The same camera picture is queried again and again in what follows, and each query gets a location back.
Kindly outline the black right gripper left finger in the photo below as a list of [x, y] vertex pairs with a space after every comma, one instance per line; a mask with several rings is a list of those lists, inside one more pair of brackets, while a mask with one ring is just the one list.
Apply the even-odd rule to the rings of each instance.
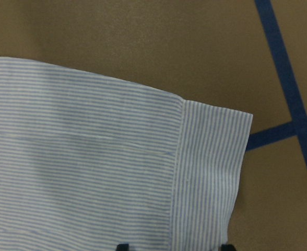
[[129, 251], [129, 244], [128, 243], [118, 244], [116, 247], [116, 251]]

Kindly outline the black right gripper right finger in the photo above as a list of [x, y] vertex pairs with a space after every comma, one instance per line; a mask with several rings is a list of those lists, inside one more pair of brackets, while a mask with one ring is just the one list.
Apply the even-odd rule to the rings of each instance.
[[232, 244], [222, 244], [220, 251], [235, 251], [235, 247]]

